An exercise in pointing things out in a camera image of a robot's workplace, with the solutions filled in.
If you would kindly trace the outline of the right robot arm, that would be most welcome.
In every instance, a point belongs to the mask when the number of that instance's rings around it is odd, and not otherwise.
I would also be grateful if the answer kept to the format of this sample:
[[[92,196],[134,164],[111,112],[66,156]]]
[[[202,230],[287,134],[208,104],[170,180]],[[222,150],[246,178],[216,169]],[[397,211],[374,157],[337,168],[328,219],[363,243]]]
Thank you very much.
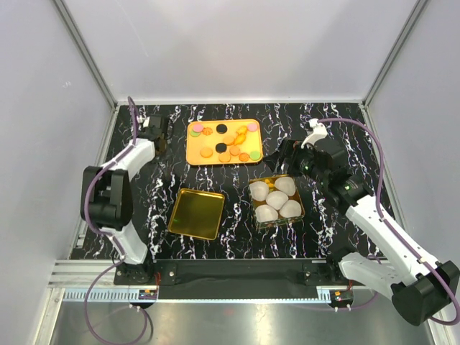
[[[379,196],[349,169],[346,150],[333,139],[314,144],[285,139],[264,159],[273,172],[315,181],[330,206],[358,226],[384,253],[389,266],[346,249],[328,257],[326,276],[335,285],[354,280],[391,300],[413,326],[432,319],[448,305],[459,307],[459,268],[439,262],[418,245],[383,209]]]

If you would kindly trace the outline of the yellow dotted round cookie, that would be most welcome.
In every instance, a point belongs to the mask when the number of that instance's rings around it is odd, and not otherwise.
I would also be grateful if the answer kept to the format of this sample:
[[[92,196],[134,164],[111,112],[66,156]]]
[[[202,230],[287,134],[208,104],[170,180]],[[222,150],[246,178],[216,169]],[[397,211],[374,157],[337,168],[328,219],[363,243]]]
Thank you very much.
[[[204,147],[200,150],[200,155],[203,158],[209,158],[213,155],[213,150],[210,147]]]

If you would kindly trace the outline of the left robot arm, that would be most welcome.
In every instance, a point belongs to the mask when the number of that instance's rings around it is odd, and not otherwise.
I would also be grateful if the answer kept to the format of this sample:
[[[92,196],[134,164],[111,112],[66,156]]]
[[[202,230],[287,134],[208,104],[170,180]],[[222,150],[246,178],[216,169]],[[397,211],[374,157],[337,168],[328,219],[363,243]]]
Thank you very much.
[[[131,265],[130,276],[141,285],[155,277],[155,267],[146,261],[147,245],[132,223],[134,201],[132,178],[166,149],[170,119],[148,116],[128,145],[101,166],[83,171],[80,216],[90,230],[106,236],[124,264]]]

